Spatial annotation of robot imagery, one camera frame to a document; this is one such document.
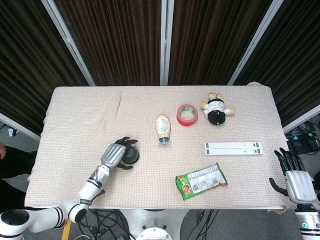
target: person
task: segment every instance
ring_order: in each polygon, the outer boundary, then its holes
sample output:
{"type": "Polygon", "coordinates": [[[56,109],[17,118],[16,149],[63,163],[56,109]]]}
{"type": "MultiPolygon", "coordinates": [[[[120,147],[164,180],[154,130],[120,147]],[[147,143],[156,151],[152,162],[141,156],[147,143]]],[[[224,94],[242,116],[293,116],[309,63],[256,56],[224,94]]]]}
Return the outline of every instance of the person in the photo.
{"type": "Polygon", "coordinates": [[[11,186],[5,180],[21,174],[31,174],[37,151],[25,152],[0,142],[0,213],[25,207],[26,193],[11,186]]]}

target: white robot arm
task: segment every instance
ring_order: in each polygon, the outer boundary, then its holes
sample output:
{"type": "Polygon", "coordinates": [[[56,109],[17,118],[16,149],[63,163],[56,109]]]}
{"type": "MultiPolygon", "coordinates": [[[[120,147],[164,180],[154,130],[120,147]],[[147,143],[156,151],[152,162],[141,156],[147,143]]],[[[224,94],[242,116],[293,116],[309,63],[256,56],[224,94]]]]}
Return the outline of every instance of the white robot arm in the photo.
{"type": "Polygon", "coordinates": [[[29,229],[38,233],[51,228],[62,228],[69,219],[73,223],[80,222],[93,200],[104,193],[99,193],[102,184],[109,176],[109,171],[115,167],[131,169],[120,163],[127,150],[131,150],[131,144],[137,140],[128,140],[124,137],[111,144],[101,157],[101,165],[97,166],[79,192],[80,201],[76,203],[66,200],[60,205],[48,209],[33,211],[24,209],[8,210],[0,214],[0,240],[20,240],[23,232],[29,229]]]}
{"type": "Polygon", "coordinates": [[[297,204],[295,215],[298,218],[303,240],[320,239],[319,211],[312,206],[316,200],[315,189],[309,173],[298,155],[291,154],[280,148],[274,151],[280,161],[286,189],[280,188],[273,178],[269,178],[271,186],[277,192],[287,196],[297,204]]]}

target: table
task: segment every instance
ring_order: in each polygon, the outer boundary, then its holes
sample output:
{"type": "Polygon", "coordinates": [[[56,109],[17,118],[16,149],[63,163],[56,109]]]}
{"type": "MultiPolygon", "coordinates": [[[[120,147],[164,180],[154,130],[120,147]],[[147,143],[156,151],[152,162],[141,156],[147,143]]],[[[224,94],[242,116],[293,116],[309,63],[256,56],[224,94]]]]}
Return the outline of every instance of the table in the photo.
{"type": "Polygon", "coordinates": [[[38,154],[29,177],[25,205],[56,206],[79,201],[78,192],[109,144],[124,136],[139,140],[132,170],[117,168],[93,208],[248,209],[280,208],[289,199],[274,191],[269,177],[285,187],[274,150],[288,149],[271,89],[248,86],[58,87],[44,119],[38,154]],[[222,125],[209,123],[199,104],[220,93],[236,109],[222,125]],[[182,104],[197,107],[189,127],[176,120],[182,104]],[[159,147],[155,121],[166,115],[171,143],[159,147]],[[206,156],[205,142],[261,142],[263,155],[206,156]],[[183,201],[178,175],[219,163],[228,186],[183,201]]]}

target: black suction cup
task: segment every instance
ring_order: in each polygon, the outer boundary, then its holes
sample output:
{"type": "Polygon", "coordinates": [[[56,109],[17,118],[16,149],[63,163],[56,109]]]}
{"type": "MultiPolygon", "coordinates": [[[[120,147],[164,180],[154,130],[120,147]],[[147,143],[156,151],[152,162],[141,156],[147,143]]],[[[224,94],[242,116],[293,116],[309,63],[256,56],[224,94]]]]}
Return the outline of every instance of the black suction cup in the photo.
{"type": "Polygon", "coordinates": [[[129,149],[125,151],[125,154],[122,157],[122,160],[126,164],[134,164],[138,161],[138,159],[139,159],[139,152],[133,146],[130,146],[129,149]]]}

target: mayonnaise bottle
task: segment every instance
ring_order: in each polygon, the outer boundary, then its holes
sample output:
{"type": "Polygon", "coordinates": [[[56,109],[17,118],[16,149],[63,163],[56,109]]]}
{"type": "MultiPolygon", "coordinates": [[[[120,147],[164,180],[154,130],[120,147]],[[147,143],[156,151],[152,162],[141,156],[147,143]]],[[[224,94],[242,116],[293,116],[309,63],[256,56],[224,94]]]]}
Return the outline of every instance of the mayonnaise bottle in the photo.
{"type": "Polygon", "coordinates": [[[158,116],[158,118],[155,121],[155,130],[156,134],[158,135],[160,144],[168,144],[170,141],[171,127],[169,119],[166,116],[158,116]]]}

